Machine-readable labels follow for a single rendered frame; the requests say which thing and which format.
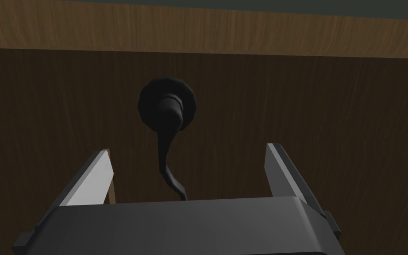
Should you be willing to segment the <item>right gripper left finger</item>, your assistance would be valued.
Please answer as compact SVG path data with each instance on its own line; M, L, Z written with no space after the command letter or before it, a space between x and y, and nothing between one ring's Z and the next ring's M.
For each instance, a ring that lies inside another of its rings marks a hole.
M108 151L95 151L47 209L38 226L58 206L103 204L113 179Z

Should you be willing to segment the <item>brown wooden door leaf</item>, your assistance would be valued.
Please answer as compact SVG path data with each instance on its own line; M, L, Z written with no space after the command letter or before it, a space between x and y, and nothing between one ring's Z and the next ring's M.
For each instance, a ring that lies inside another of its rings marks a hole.
M269 197L280 143L346 255L408 255L408 59L16 49L0 49L0 255L96 150L117 202L178 200L137 110L156 77L196 96L168 158L190 200Z

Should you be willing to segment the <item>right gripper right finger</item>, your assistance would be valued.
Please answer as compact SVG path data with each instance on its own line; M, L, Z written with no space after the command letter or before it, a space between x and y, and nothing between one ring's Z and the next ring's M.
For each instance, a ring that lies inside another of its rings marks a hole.
M273 197L297 197L325 217L315 195L281 144L266 145L264 169Z

